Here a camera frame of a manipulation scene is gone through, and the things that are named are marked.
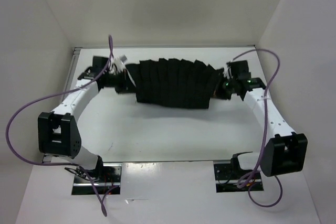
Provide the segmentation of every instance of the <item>black fabric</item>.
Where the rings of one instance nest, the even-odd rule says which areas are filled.
[[[177,59],[145,60],[126,68],[138,102],[184,109],[208,109],[224,70],[198,60]]]

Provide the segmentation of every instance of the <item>white wall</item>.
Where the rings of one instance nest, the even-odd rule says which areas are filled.
[[[15,223],[32,166],[14,157],[5,143],[5,126],[28,101],[60,91],[65,84],[71,48],[45,0],[0,0],[0,223]],[[37,116],[47,101],[19,115],[10,132],[25,157],[38,154]]]
[[[284,117],[308,137],[304,173],[322,223],[335,223],[336,0],[281,0],[258,47],[280,56],[271,87]],[[266,78],[274,60],[260,54]]]
[[[74,46],[254,45],[279,0],[47,0]]]

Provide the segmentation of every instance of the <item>purple wire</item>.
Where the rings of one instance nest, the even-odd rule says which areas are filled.
[[[242,54],[240,54],[240,55],[236,56],[235,58],[233,58],[232,61],[234,61],[234,60],[240,58],[241,56],[243,56],[243,55],[245,55],[245,54],[248,54],[248,53],[250,53],[250,52],[254,52],[254,51],[256,51],[256,52],[268,52],[269,54],[273,55],[273,56],[277,59],[277,62],[278,62],[278,65],[277,65],[276,70],[274,71],[274,74],[271,76],[271,78],[269,79],[269,82],[267,83],[267,85],[266,85],[266,87],[265,87],[265,90],[264,90],[264,98],[266,98],[266,97],[267,97],[267,91],[269,90],[269,86],[271,85],[271,83],[273,82],[275,76],[276,76],[276,75],[278,74],[278,72],[279,72],[279,68],[280,68],[280,58],[279,58],[279,56],[278,56],[275,52],[273,52],[273,51],[271,51],[271,50],[260,48],[260,49],[251,49],[251,50],[248,50],[248,51],[246,51],[246,52],[243,52]],[[237,187],[238,187],[239,189],[241,189],[241,188],[247,186],[247,184],[249,183],[249,181],[255,177],[256,173],[259,172],[259,171],[258,171],[258,167],[260,166],[261,159],[263,158],[262,156],[264,155],[265,144],[266,144],[266,138],[267,138],[267,127],[268,127],[267,99],[264,99],[264,107],[265,107],[264,134],[263,134],[263,136],[262,136],[263,141],[262,141],[262,143],[261,143],[261,150],[260,150],[260,153],[259,153],[258,161],[257,161],[257,163],[256,163],[256,166],[254,167],[254,169],[253,169],[251,172],[249,172],[249,173],[243,175],[243,176],[238,180],[238,182],[237,182]],[[278,181],[278,183],[279,183],[279,185],[280,185],[280,197],[278,198],[278,200],[277,200],[274,204],[271,204],[271,205],[268,205],[268,206],[261,205],[261,204],[255,202],[255,201],[252,199],[252,197],[251,197],[251,195],[250,195],[250,193],[249,193],[249,196],[250,196],[252,202],[255,203],[255,204],[257,204],[258,206],[261,206],[261,207],[272,207],[272,206],[275,206],[277,203],[279,203],[280,200],[281,200],[281,198],[282,198],[282,185],[281,185],[281,182],[280,182],[280,180],[278,179],[278,177],[276,177],[276,179],[277,179],[277,181]]]
[[[106,193],[104,194],[102,201],[104,202],[106,196],[107,196],[112,190],[114,190],[114,189],[117,188],[117,187],[119,187],[119,186],[112,186],[110,189],[108,189],[108,190],[106,191]]]
[[[21,108],[19,108],[13,115],[12,117],[9,119],[8,123],[7,123],[7,127],[6,127],[6,142],[7,142],[7,145],[9,147],[9,149],[13,152],[13,154],[21,159],[23,162],[26,162],[26,163],[29,163],[31,165],[39,165],[39,166],[63,166],[63,165],[71,165],[71,166],[78,166],[78,168],[80,168],[81,170],[83,170],[83,172],[87,175],[88,179],[90,180],[91,182],[91,185],[93,187],[93,191],[94,193],[96,194],[96,196],[98,197],[98,200],[99,202],[101,203],[101,210],[104,214],[104,216],[106,217],[107,216],[107,212],[106,212],[106,209],[105,209],[105,206],[104,206],[104,203],[103,201],[101,200],[99,194],[98,194],[98,191],[94,185],[94,182],[92,180],[92,178],[90,177],[90,175],[88,174],[88,172],[81,166],[77,165],[77,164],[74,164],[74,163],[38,163],[38,162],[34,162],[34,161],[30,161],[24,157],[22,157],[20,154],[18,154],[16,152],[16,150],[13,148],[11,142],[10,142],[10,139],[9,139],[9,129],[11,128],[11,124],[12,122],[14,121],[15,117],[17,117],[17,115],[19,115],[19,113],[24,110],[25,108],[33,105],[34,103],[37,103],[37,102],[40,102],[40,101],[43,101],[43,100],[46,100],[46,99],[49,99],[49,98],[53,98],[53,97],[58,97],[60,95],[64,95],[64,94],[70,94],[70,93],[73,93],[73,92],[76,92],[78,90],[81,90],[82,88],[85,88],[87,87],[88,85],[92,84],[93,82],[97,81],[103,74],[104,72],[106,71],[106,69],[108,68],[110,62],[111,62],[111,59],[114,59],[114,55],[113,55],[113,39],[112,39],[112,36],[109,35],[109,47],[110,47],[110,56],[109,56],[109,60],[106,62],[106,65],[104,66],[104,68],[101,70],[101,72],[93,79],[91,80],[90,82],[84,84],[83,86],[79,87],[79,88],[75,88],[75,89],[71,89],[71,90],[68,90],[68,91],[64,91],[64,92],[59,92],[59,93],[55,93],[55,94],[51,94],[51,95],[47,95],[45,97],[42,97],[42,98],[39,98],[39,99],[36,99],[32,102],[28,102],[27,104],[23,105]]]
[[[253,202],[254,204],[256,204],[257,206],[259,206],[259,207],[273,207],[273,206],[275,206],[277,203],[279,203],[279,202],[281,201],[281,199],[282,199],[282,195],[283,195],[283,192],[284,192],[284,191],[283,191],[283,188],[282,188],[282,184],[281,184],[281,182],[280,182],[278,176],[274,176],[274,177],[275,177],[275,179],[277,180],[277,182],[278,182],[278,184],[279,184],[279,187],[280,187],[280,195],[279,195],[279,198],[277,199],[277,201],[275,201],[274,203],[272,203],[272,204],[270,204],[270,205],[262,205],[262,204],[256,202],[256,201],[252,198],[252,195],[251,195],[251,189],[252,189],[256,184],[260,184],[260,182],[256,182],[256,183],[254,183],[254,184],[252,184],[252,185],[250,185],[250,186],[248,187],[248,190],[247,190],[247,192],[248,192],[248,196],[250,197],[250,200],[252,200],[252,202]]]

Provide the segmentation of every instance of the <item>purple cable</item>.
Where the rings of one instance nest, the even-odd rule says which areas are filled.
[[[110,189],[108,189],[108,190],[106,191],[106,193],[104,194],[102,201],[104,202],[106,196],[107,196],[113,189],[115,189],[115,188],[117,188],[117,187],[119,187],[119,186],[112,186]]]
[[[274,74],[272,75],[272,77],[269,79],[269,82],[267,83],[267,85],[266,85],[266,87],[265,87],[265,90],[264,90],[264,97],[267,97],[267,91],[269,90],[269,86],[271,85],[271,83],[273,82],[275,76],[276,76],[277,73],[279,72],[279,68],[280,68],[280,58],[279,58],[279,56],[278,56],[276,53],[274,53],[273,51],[268,50],[268,49],[251,49],[251,50],[248,50],[248,51],[243,52],[242,54],[236,56],[235,58],[233,58],[232,61],[234,61],[234,60],[240,58],[241,56],[243,56],[243,55],[245,55],[245,54],[248,54],[248,53],[250,53],[250,52],[254,52],[254,51],[256,51],[256,52],[268,52],[269,54],[273,55],[273,56],[277,59],[277,61],[278,61],[278,66],[277,66],[276,70],[274,71]],[[251,179],[253,179],[253,178],[255,177],[256,173],[259,172],[259,171],[258,171],[258,167],[260,166],[261,159],[263,158],[262,156],[264,155],[265,144],[266,144],[266,138],[267,138],[267,127],[268,127],[267,99],[264,99],[264,107],[265,107],[264,134],[263,134],[263,136],[262,136],[263,141],[262,141],[262,143],[261,143],[261,150],[260,150],[260,153],[259,153],[258,161],[257,161],[257,163],[256,163],[256,166],[254,167],[254,169],[253,169],[251,172],[245,174],[244,176],[242,176],[242,177],[238,180],[238,182],[237,182],[237,187],[238,187],[239,189],[241,189],[241,188],[247,186],[247,184],[249,183],[249,181],[251,181]],[[261,206],[261,207],[273,207],[273,206],[275,206],[277,203],[280,202],[280,200],[281,200],[281,198],[282,198],[282,185],[281,185],[281,182],[280,182],[280,180],[278,179],[278,177],[275,176],[275,178],[276,178],[276,180],[278,181],[278,183],[279,183],[279,185],[280,185],[280,196],[279,196],[278,200],[277,200],[275,203],[271,204],[271,205],[262,205],[262,204],[259,204],[259,203],[255,202],[255,201],[252,199],[251,194],[250,194],[250,188],[251,188],[251,187],[250,187],[250,188],[249,188],[249,197],[250,197],[250,199],[252,200],[253,203],[255,203],[255,204],[257,204],[258,206]]]
[[[278,182],[278,184],[279,184],[279,187],[280,187],[280,195],[279,195],[279,198],[277,199],[277,201],[275,201],[274,203],[272,203],[272,204],[270,204],[270,205],[262,205],[262,204],[256,202],[256,201],[252,198],[252,195],[251,195],[251,189],[252,189],[255,185],[260,184],[260,182],[256,182],[256,183],[254,183],[254,184],[252,184],[252,185],[250,185],[250,186],[248,187],[248,190],[247,190],[247,192],[248,192],[248,196],[250,197],[250,200],[252,200],[252,202],[253,202],[254,204],[256,204],[257,206],[259,206],[259,207],[273,207],[273,206],[275,206],[277,203],[279,203],[279,202],[281,201],[281,199],[282,199],[282,194],[283,194],[283,192],[284,192],[284,191],[283,191],[283,188],[282,188],[282,184],[281,184],[281,182],[280,182],[278,176],[274,176],[274,177],[275,177],[275,179],[277,180],[277,182]]]
[[[51,94],[51,95],[47,95],[45,97],[42,97],[42,98],[39,98],[39,99],[36,99],[32,102],[29,102],[25,105],[23,105],[21,108],[19,108],[13,115],[12,117],[9,119],[8,123],[7,123],[7,127],[6,127],[6,142],[7,142],[7,145],[9,147],[9,149],[13,152],[13,154],[21,159],[23,162],[26,162],[26,163],[29,163],[31,165],[39,165],[39,166],[62,166],[62,165],[71,165],[71,166],[77,166],[78,168],[80,168],[81,170],[83,170],[83,172],[87,175],[88,179],[90,180],[91,182],[91,185],[93,187],[93,191],[94,193],[96,194],[99,202],[101,203],[101,210],[104,214],[104,216],[106,217],[107,216],[107,212],[106,212],[106,209],[105,209],[105,206],[104,206],[104,203],[102,201],[102,199],[100,198],[99,194],[98,194],[98,191],[94,185],[94,182],[92,180],[92,178],[90,177],[90,175],[88,174],[88,172],[81,166],[77,165],[77,164],[74,164],[74,163],[38,163],[38,162],[34,162],[34,161],[30,161],[24,157],[22,157],[20,154],[18,154],[16,152],[16,150],[13,148],[12,144],[10,143],[10,139],[9,139],[9,129],[11,128],[11,124],[13,122],[13,120],[15,119],[15,117],[22,111],[24,110],[25,108],[33,105],[34,103],[37,103],[37,102],[40,102],[40,101],[43,101],[43,100],[46,100],[46,99],[49,99],[49,98],[53,98],[53,97],[57,97],[57,96],[60,96],[60,95],[64,95],[64,94],[70,94],[70,93],[73,93],[73,92],[76,92],[78,90],[81,90],[82,88],[85,88],[87,87],[88,85],[92,84],[93,82],[95,82],[98,78],[100,78],[104,72],[106,71],[106,69],[108,68],[109,66],[109,63],[111,62],[112,59],[114,59],[114,55],[113,55],[113,39],[112,39],[112,36],[109,35],[109,47],[110,47],[110,56],[109,56],[109,60],[106,62],[106,65],[104,66],[104,68],[101,70],[101,72],[93,79],[91,80],[90,82],[84,84],[83,86],[79,87],[79,88],[76,88],[76,89],[72,89],[72,90],[68,90],[68,91],[64,91],[64,92],[60,92],[60,93],[55,93],[55,94]]]

